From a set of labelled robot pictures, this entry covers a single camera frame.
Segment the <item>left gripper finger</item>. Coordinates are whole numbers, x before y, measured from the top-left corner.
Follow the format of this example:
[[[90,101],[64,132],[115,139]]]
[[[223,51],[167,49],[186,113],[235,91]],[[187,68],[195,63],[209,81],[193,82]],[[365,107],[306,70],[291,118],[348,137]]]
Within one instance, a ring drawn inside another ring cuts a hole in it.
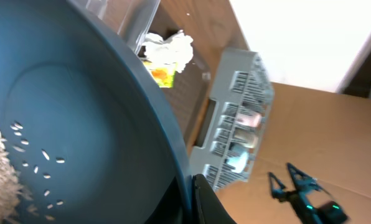
[[[202,174],[192,178],[192,213],[198,224],[236,224]]]

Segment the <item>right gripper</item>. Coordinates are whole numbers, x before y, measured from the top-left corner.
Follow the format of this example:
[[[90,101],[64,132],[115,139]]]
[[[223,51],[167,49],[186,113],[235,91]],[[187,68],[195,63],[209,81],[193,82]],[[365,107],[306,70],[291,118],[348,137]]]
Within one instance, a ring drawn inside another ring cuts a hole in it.
[[[321,191],[321,186],[319,184],[315,184],[316,181],[310,175],[307,175],[303,171],[296,168],[291,163],[286,164],[287,170],[290,174],[291,180],[295,187],[304,187],[302,190],[291,190],[287,191],[286,186],[282,183],[282,181],[274,175],[274,173],[268,173],[268,180],[270,186],[270,193],[271,195],[275,195],[275,198],[278,199],[280,202],[290,202],[294,198],[300,198],[300,194],[309,194],[311,191]]]

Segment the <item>pink cup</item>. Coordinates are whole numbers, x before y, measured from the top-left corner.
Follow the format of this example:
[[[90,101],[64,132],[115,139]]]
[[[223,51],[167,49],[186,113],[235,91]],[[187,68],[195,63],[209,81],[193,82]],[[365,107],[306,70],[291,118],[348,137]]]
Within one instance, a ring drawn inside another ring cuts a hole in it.
[[[253,113],[253,114],[237,114],[235,121],[238,124],[248,126],[251,128],[256,128],[259,126],[261,122],[262,116],[259,113]]]

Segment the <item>white cup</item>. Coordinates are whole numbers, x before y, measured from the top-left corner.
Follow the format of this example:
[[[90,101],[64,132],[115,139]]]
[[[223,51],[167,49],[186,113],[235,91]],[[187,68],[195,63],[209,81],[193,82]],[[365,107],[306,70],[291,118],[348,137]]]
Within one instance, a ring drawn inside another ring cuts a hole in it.
[[[236,129],[233,133],[233,139],[247,148],[255,148],[258,144],[258,136],[244,129]]]

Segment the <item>pile of white rice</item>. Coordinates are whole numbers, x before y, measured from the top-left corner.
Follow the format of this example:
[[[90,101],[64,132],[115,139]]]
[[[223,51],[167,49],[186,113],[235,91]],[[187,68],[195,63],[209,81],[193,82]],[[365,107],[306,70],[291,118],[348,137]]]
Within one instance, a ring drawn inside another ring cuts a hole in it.
[[[16,207],[20,204],[19,197],[32,200],[32,195],[19,182],[20,173],[11,165],[6,141],[0,130],[0,223],[18,223]]]

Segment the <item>white tissue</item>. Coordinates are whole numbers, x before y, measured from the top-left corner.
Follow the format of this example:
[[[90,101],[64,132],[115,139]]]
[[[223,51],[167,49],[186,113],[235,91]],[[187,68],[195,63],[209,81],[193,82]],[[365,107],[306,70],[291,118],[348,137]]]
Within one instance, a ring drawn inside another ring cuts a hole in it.
[[[174,64],[176,72],[182,73],[194,56],[193,41],[183,30],[167,39],[163,39],[159,34],[147,33],[142,43],[145,47],[145,59],[158,65]]]

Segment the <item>yellow green wrapper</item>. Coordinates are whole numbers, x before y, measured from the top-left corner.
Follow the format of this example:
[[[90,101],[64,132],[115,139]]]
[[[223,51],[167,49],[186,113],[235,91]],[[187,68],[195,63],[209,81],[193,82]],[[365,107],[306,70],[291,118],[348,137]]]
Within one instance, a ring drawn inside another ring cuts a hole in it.
[[[143,61],[143,65],[153,77],[160,88],[172,88],[176,74],[176,65],[158,64],[150,61]]]

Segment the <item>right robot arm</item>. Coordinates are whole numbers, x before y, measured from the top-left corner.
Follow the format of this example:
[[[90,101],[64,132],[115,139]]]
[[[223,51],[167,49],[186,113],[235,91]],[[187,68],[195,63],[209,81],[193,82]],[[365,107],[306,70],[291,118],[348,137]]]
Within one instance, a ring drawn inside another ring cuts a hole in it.
[[[297,217],[303,224],[343,224],[349,220],[349,216],[342,207],[331,198],[320,207],[315,207],[308,199],[312,191],[329,192],[318,184],[317,180],[301,171],[291,163],[286,164],[288,173],[294,185],[294,190],[287,191],[286,186],[274,175],[268,173],[270,193],[273,199],[279,202],[291,204]]]

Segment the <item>dark blue bowl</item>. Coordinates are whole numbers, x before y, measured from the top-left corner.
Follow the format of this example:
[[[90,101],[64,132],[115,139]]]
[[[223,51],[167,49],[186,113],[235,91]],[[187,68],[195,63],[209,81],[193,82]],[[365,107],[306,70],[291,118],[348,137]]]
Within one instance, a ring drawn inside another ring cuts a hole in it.
[[[0,1],[0,130],[21,223],[191,223],[186,146],[140,59],[75,1]]]

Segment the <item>light blue small bowl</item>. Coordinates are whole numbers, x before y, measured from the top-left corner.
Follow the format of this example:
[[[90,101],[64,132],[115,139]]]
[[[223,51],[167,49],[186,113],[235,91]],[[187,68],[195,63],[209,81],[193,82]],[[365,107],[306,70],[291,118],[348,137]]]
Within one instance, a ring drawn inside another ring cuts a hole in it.
[[[243,152],[239,156],[230,157],[227,159],[226,164],[231,166],[231,171],[234,173],[241,173],[246,167],[249,160],[249,153]]]

